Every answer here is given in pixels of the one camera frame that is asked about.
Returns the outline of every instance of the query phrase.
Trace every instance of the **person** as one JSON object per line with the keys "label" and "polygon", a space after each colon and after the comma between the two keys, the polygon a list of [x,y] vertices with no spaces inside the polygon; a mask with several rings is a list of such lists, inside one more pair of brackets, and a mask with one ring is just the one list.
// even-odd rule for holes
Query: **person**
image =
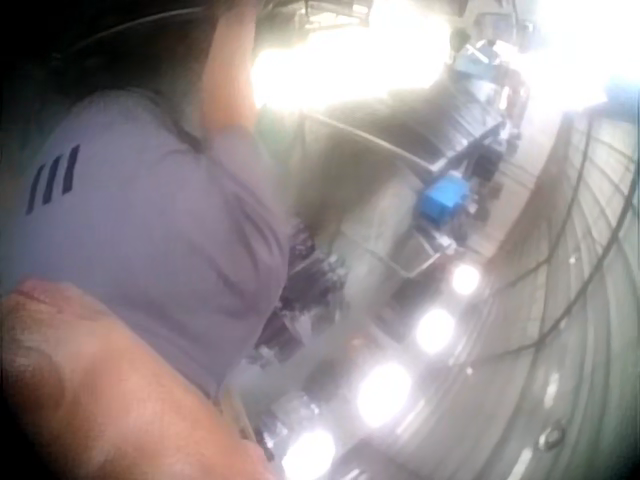
{"label": "person", "polygon": [[0,312],[5,399],[60,478],[274,478],[257,445],[86,293],[31,279]]}
{"label": "person", "polygon": [[202,148],[149,95],[93,95],[44,145],[1,239],[3,293],[29,277],[81,288],[208,397],[252,348],[287,272],[286,219],[252,133],[257,11],[235,0],[219,15]]}

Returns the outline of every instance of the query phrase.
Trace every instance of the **gray t-shirt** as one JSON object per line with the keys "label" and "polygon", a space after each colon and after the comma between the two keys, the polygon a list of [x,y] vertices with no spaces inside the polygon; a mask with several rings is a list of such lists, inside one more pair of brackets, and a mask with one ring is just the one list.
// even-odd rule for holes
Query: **gray t-shirt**
{"label": "gray t-shirt", "polygon": [[72,283],[213,394],[277,302],[287,231],[251,133],[220,131],[206,150],[143,95],[80,104],[25,179],[2,290]]}

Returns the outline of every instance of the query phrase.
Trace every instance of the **blue object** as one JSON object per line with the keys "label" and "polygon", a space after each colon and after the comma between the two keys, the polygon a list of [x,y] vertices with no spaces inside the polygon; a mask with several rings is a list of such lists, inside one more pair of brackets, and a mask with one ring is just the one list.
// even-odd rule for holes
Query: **blue object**
{"label": "blue object", "polygon": [[469,182],[453,174],[427,187],[420,196],[420,215],[438,227],[446,225],[469,197]]}

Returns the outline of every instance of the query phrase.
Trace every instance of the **black stripe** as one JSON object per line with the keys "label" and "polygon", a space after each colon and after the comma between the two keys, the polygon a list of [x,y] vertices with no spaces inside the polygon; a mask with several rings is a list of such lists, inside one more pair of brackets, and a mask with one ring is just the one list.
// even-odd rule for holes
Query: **black stripe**
{"label": "black stripe", "polygon": [[80,151],[80,145],[73,147],[67,157],[67,168],[64,170],[64,179],[62,181],[63,195],[73,189],[73,172],[76,168],[76,162],[78,161],[78,151]]}
{"label": "black stripe", "polygon": [[42,170],[44,170],[44,163],[38,167],[38,171],[33,177],[31,182],[31,190],[29,190],[29,203],[27,204],[27,215],[33,212],[33,207],[36,203],[36,193],[38,193],[38,184],[40,183],[40,177],[42,176]]}
{"label": "black stripe", "polygon": [[42,204],[47,205],[51,202],[53,196],[53,184],[56,181],[56,174],[58,173],[58,165],[60,165],[62,155],[58,155],[51,166],[49,167],[49,174],[47,175],[47,185],[44,187],[44,194],[42,195]]}

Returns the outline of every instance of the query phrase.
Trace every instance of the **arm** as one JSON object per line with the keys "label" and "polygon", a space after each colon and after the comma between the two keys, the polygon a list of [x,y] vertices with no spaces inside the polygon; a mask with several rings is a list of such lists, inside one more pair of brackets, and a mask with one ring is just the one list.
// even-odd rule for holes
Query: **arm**
{"label": "arm", "polygon": [[251,56],[256,15],[256,2],[238,0],[218,20],[202,78],[202,116],[209,134],[231,126],[253,131]]}
{"label": "arm", "polygon": [[64,478],[271,478],[213,406],[96,300],[29,281],[0,307],[4,393]]}

